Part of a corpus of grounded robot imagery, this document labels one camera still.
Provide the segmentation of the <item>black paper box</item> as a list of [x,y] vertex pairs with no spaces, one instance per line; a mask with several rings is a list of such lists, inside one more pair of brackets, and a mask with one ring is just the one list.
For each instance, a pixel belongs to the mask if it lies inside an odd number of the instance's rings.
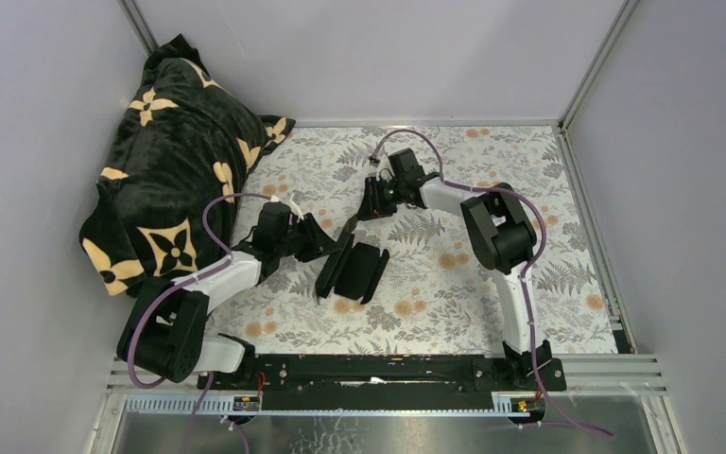
[[358,215],[347,220],[337,239],[338,250],[323,265],[314,286],[318,300],[334,293],[364,306],[373,299],[390,254],[387,249],[355,242],[358,221]]

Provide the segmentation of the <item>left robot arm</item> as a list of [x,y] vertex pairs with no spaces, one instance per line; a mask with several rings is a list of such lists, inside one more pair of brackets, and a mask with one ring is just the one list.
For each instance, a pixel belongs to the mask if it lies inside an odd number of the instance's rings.
[[230,335],[207,335],[209,315],[267,280],[283,258],[306,263],[339,249],[312,214],[298,215],[289,203],[267,202],[250,236],[230,255],[181,278],[145,281],[116,355],[130,373],[143,369],[175,383],[191,374],[214,373],[232,388],[245,388],[255,376],[254,348]]

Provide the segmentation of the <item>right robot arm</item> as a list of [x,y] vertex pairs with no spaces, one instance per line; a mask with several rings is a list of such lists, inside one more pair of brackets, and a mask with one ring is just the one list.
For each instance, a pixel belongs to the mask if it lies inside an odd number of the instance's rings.
[[438,172],[426,173],[410,148],[390,155],[388,171],[387,178],[365,179],[355,218],[390,217],[402,204],[461,217],[475,258],[497,273],[506,380],[513,388],[530,388],[551,354],[536,329],[531,269],[537,236],[522,200],[506,183],[471,187],[446,181]]

